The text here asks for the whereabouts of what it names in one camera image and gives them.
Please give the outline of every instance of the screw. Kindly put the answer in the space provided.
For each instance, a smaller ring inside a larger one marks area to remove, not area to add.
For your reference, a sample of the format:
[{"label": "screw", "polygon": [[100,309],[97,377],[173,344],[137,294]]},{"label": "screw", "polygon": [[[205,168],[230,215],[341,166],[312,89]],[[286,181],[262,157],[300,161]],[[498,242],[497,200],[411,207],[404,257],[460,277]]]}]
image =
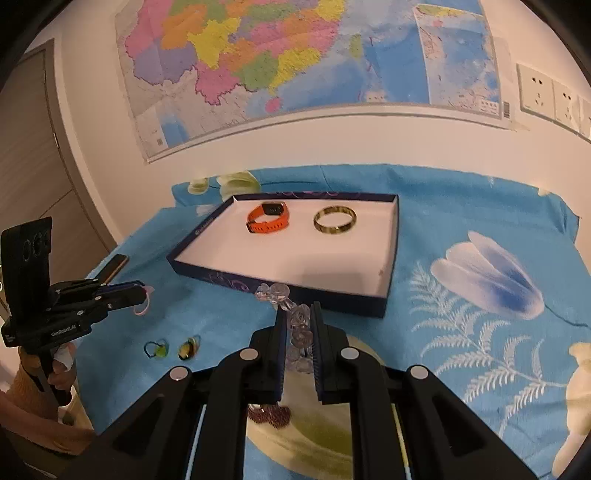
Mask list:
[{"label": "screw", "polygon": [[359,358],[359,350],[348,346],[340,351],[340,356],[345,360],[355,360],[356,358]]},{"label": "screw", "polygon": [[429,376],[429,370],[421,365],[415,365],[410,369],[410,374],[417,380],[425,380]]},{"label": "screw", "polygon": [[258,352],[254,348],[245,348],[240,352],[240,358],[243,360],[255,360],[258,357]]},{"label": "screw", "polygon": [[185,367],[174,367],[169,373],[170,378],[177,382],[183,378],[187,378],[188,374],[189,370],[187,370]]}]

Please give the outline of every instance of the wall socket panel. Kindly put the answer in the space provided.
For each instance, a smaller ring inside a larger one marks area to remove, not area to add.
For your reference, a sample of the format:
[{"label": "wall socket panel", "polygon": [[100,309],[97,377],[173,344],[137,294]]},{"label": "wall socket panel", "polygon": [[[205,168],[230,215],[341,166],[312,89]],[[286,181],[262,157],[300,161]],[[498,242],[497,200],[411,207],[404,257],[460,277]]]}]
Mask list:
[{"label": "wall socket panel", "polygon": [[591,102],[557,80],[517,64],[521,109],[591,141]]},{"label": "wall socket panel", "polygon": [[517,65],[519,98],[523,111],[555,120],[552,79],[529,67]]},{"label": "wall socket panel", "polygon": [[579,96],[567,86],[553,80],[555,120],[579,133],[581,130],[581,106]]},{"label": "wall socket panel", "polygon": [[581,99],[581,135],[591,140],[591,102]]}]

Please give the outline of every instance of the blue tablecloth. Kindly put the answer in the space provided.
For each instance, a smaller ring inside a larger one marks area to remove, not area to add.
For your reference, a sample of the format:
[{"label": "blue tablecloth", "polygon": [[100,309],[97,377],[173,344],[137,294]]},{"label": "blue tablecloth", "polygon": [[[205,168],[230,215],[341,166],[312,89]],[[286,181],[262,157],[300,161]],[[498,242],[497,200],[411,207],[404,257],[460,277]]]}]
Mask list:
[{"label": "blue tablecloth", "polygon": [[[265,192],[400,195],[400,244],[385,318],[326,312],[325,321],[344,328],[391,367],[418,363],[436,371],[538,476],[550,477],[569,435],[566,385],[580,381],[573,376],[584,356],[580,351],[591,349],[591,278],[573,244],[578,218],[564,202],[511,181],[418,167],[343,165],[253,174]],[[199,334],[202,346],[186,365],[204,369],[274,321],[269,304],[181,277],[165,259],[204,218],[196,206],[202,212],[203,204],[221,202],[215,181],[210,185],[202,196],[188,194],[186,184],[173,187],[177,207],[158,212],[113,252],[130,257],[117,282],[138,279],[155,292],[145,316],[113,312],[81,341],[80,394],[98,432],[180,363],[176,348],[187,337]],[[168,340],[171,353],[148,359],[144,343],[160,338]],[[245,479],[306,478],[301,473],[347,478],[350,447],[310,433],[298,417],[300,410],[306,416],[306,407],[298,408],[296,397],[290,438],[249,425],[257,446],[247,441]],[[278,443],[282,453],[275,453]],[[308,457],[301,455],[304,450]],[[322,456],[332,454],[335,464],[322,465]]]}]

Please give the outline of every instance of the gold ring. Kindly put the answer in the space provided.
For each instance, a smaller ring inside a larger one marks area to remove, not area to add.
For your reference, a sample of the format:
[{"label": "gold ring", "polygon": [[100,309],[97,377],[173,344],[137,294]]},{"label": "gold ring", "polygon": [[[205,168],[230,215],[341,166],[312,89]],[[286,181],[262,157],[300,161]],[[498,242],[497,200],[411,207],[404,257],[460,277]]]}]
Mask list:
[{"label": "gold ring", "polygon": [[[331,213],[345,213],[351,217],[351,221],[339,226],[324,226],[318,223],[320,218]],[[316,215],[314,215],[314,227],[316,227],[316,230],[322,233],[327,233],[328,235],[336,235],[338,233],[348,232],[353,228],[356,222],[357,214],[349,207],[344,207],[342,205],[333,205],[332,207],[323,208]]]}]

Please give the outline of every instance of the person's hand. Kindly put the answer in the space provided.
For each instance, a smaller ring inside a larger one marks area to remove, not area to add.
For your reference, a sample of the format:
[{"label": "person's hand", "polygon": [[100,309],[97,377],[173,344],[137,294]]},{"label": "person's hand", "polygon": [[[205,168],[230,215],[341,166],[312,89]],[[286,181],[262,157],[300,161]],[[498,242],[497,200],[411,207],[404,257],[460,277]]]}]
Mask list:
[{"label": "person's hand", "polygon": [[[66,344],[70,355],[74,358],[76,354],[76,346],[73,343]],[[22,367],[31,375],[35,376],[35,370],[41,368],[41,360],[37,355],[29,355],[22,348],[18,348],[18,354],[21,357]],[[72,365],[68,371],[66,366],[57,360],[53,361],[53,373],[50,373],[47,377],[47,382],[53,385],[58,390],[70,391],[72,385],[76,381],[76,362]]]}]

